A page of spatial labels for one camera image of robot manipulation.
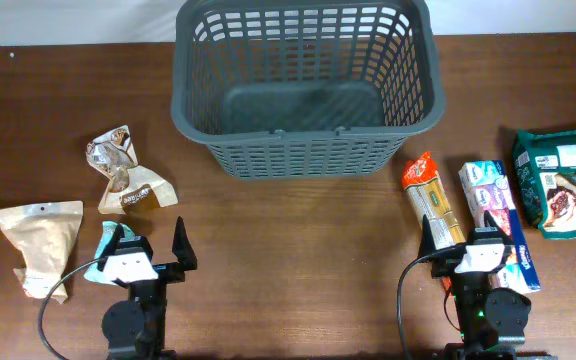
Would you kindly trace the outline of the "orange spaghetti packet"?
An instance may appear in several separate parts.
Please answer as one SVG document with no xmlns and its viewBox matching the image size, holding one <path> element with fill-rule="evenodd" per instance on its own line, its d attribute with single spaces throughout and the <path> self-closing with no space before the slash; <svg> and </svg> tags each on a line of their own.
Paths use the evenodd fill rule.
<svg viewBox="0 0 576 360">
<path fill-rule="evenodd" d="M 426 218 L 431 228 L 432 239 L 421 240 L 419 257 L 466 242 L 430 152 L 406 164 L 402 186 L 420 226 L 423 227 Z"/>
</svg>

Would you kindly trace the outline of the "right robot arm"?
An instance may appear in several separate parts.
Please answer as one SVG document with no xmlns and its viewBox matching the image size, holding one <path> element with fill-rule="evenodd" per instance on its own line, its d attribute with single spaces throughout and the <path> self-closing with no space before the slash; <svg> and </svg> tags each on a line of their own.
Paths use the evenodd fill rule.
<svg viewBox="0 0 576 360">
<path fill-rule="evenodd" d="M 450 280 L 460 343 L 444 347 L 440 357 L 453 360 L 519 359 L 525 343 L 531 301 L 509 288 L 493 287 L 489 277 L 501 270 L 514 242 L 489 212 L 484 226 L 469 239 L 443 249 L 434 247 L 430 220 L 422 218 L 422 242 L 418 260 L 431 264 L 431 276 Z"/>
</svg>

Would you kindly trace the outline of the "blue tissue pack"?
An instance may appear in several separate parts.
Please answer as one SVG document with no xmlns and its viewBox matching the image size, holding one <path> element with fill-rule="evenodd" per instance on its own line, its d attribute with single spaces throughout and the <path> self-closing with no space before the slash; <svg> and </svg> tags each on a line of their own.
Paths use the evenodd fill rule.
<svg viewBox="0 0 576 360">
<path fill-rule="evenodd" d="M 513 241 L 506 264 L 496 274 L 489 276 L 491 285 L 509 288 L 520 294 L 540 291 L 541 284 L 502 162 L 466 162 L 459 170 L 459 179 L 475 226 L 484 227 L 484 214 L 489 212 L 496 225 Z"/>
</svg>

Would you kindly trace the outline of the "brown white snack bag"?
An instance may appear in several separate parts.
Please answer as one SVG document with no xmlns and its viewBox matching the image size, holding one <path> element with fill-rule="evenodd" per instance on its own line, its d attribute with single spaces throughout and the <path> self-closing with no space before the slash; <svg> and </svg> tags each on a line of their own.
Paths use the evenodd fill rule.
<svg viewBox="0 0 576 360">
<path fill-rule="evenodd" d="M 86 160 L 109 180 L 98 204 L 101 214 L 142 213 L 179 202 L 169 181 L 139 164 L 127 125 L 89 142 Z"/>
</svg>

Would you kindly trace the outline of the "teal small packet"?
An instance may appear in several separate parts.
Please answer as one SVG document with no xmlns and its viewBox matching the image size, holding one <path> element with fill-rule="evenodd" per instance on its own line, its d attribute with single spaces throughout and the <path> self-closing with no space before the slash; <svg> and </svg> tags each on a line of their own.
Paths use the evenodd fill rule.
<svg viewBox="0 0 576 360">
<path fill-rule="evenodd" d="M 102 222 L 102 235 L 101 235 L 101 238 L 99 240 L 99 243 L 98 243 L 98 246 L 97 246 L 97 249 L 95 252 L 95 258 L 99 258 L 101 256 L 103 250 L 109 244 L 109 242 L 112 238 L 112 235 L 114 234 L 115 229 L 118 226 L 120 226 L 123 229 L 125 237 L 134 237 L 135 236 L 134 231 L 129 226 L 127 226 L 126 224 L 116 223 L 113 221 L 103 221 Z M 90 282 L 93 282 L 93 283 L 115 286 L 115 283 L 108 280 L 105 277 L 105 275 L 97 268 L 97 265 L 90 265 L 84 273 L 84 278 Z"/>
</svg>

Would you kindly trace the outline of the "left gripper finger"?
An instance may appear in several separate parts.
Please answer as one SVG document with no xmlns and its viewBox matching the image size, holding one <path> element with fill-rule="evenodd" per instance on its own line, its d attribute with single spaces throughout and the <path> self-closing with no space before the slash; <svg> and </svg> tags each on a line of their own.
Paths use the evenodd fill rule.
<svg viewBox="0 0 576 360">
<path fill-rule="evenodd" d="M 120 240 L 124 237 L 124 229 L 121 224 L 115 227 L 114 232 L 109 240 L 109 242 L 103 248 L 101 255 L 99 256 L 100 261 L 98 262 L 98 270 L 103 271 L 105 264 L 110 256 L 113 256 L 117 250 Z"/>
<path fill-rule="evenodd" d="M 197 257 L 190 244 L 184 221 L 181 216 L 176 220 L 172 242 L 172 252 L 184 271 L 197 269 Z"/>
</svg>

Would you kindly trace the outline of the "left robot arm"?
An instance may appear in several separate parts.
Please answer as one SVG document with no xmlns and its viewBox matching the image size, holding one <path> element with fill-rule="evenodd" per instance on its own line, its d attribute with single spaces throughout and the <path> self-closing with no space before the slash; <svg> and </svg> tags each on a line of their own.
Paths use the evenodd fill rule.
<svg viewBox="0 0 576 360">
<path fill-rule="evenodd" d="M 184 221 L 176 220 L 174 262 L 154 264 L 153 249 L 144 236 L 129 237 L 118 226 L 101 253 L 98 270 L 112 283 L 128 290 L 128 298 L 113 304 L 102 319 L 110 359 L 176 359 L 165 348 L 167 286 L 181 283 L 197 269 L 197 257 Z"/>
</svg>

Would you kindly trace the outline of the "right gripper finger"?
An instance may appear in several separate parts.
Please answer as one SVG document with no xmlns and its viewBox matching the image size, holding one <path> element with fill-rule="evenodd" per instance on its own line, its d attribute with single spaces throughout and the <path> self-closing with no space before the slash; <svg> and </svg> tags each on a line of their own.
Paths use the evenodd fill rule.
<svg viewBox="0 0 576 360">
<path fill-rule="evenodd" d="M 417 254 L 418 259 L 428 257 L 429 255 L 433 254 L 436 251 L 431 223 L 426 215 L 422 217 L 421 228 L 422 228 L 422 235 Z"/>
<path fill-rule="evenodd" d="M 484 224 L 487 227 L 495 227 L 503 233 L 502 238 L 506 245 L 514 244 L 514 240 L 512 238 L 510 216 L 507 210 L 485 210 L 483 219 Z"/>
</svg>

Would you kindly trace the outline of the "green Nescafe coffee bag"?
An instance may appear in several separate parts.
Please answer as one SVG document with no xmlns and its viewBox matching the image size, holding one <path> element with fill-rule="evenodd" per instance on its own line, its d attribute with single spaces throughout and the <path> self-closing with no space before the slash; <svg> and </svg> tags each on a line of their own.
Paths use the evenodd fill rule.
<svg viewBox="0 0 576 360">
<path fill-rule="evenodd" d="M 576 238 L 576 130 L 520 130 L 512 157 L 527 222 L 544 238 Z"/>
</svg>

